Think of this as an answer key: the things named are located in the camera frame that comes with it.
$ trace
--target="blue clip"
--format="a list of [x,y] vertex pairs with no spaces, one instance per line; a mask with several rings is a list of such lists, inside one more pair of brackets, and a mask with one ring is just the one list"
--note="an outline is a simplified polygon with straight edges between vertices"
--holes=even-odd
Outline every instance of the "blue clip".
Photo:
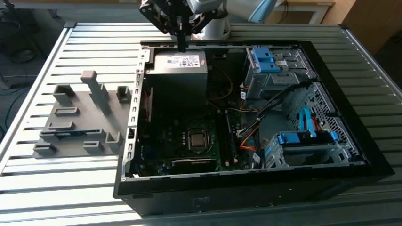
[[264,157],[267,157],[268,156],[268,154],[269,154],[269,152],[271,152],[271,147],[268,147],[267,149],[265,149],[265,151],[264,151]]
[[257,64],[257,71],[260,73],[280,72],[280,68],[273,61],[273,55],[271,54],[268,47],[252,47],[253,58]]
[[313,125],[312,125],[312,120],[311,120],[311,113],[309,113],[309,109],[305,107],[301,107],[300,109],[300,114],[299,114],[299,128],[300,130],[308,130],[311,137],[316,137],[316,133],[313,130]]
[[277,141],[279,141],[279,144],[284,144],[284,139],[283,139],[281,135],[277,135]]
[[331,137],[332,137],[333,141],[335,142],[339,141],[337,133],[335,131],[331,131],[329,134],[331,134]]
[[300,139],[296,133],[283,133],[281,137],[284,138],[284,141],[287,144],[299,144]]

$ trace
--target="floor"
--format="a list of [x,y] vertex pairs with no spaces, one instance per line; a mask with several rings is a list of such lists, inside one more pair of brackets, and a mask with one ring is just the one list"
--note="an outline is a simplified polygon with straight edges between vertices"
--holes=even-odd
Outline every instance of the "floor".
[[[39,31],[34,38],[42,50],[49,53],[55,42],[58,33],[65,21],[78,21],[86,23],[121,23],[137,22],[145,23],[145,18],[132,9],[78,9],[58,10],[57,18],[51,18],[45,10],[33,10],[35,21],[39,25]],[[238,18],[232,17],[230,23],[244,23]],[[396,37],[391,38],[381,50],[373,56],[380,66],[402,86],[402,41]],[[13,64],[0,54],[0,73],[10,87],[10,90],[0,90],[0,125],[3,130],[9,126],[22,103],[29,85],[41,69],[43,59],[35,57],[30,62]]]

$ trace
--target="aluminum extrusion table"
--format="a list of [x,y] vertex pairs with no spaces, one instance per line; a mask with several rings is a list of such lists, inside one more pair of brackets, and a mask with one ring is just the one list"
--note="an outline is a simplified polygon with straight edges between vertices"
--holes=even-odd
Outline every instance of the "aluminum extrusion table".
[[108,90],[132,85],[138,42],[169,40],[150,24],[63,28],[0,146],[0,223],[6,225],[400,225],[400,90],[348,30],[337,26],[232,24],[233,40],[308,40],[393,167],[395,175],[323,202],[141,217],[112,197],[116,156],[33,159],[55,84],[81,84],[96,70]]

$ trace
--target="gray plastic stand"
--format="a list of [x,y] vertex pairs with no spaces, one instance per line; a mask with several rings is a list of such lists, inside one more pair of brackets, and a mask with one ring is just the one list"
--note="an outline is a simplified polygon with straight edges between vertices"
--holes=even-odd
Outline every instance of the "gray plastic stand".
[[84,71],[81,81],[90,92],[55,86],[55,103],[33,158],[114,155],[124,147],[130,93],[126,86],[106,91],[96,82],[96,72]]

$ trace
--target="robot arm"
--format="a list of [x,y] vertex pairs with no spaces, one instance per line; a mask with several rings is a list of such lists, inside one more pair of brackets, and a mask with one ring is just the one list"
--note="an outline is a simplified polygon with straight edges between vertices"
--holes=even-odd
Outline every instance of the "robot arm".
[[260,23],[276,2],[277,0],[142,0],[138,11],[164,34],[176,36],[177,49],[185,52],[185,37],[200,33],[210,20],[224,18],[229,13]]

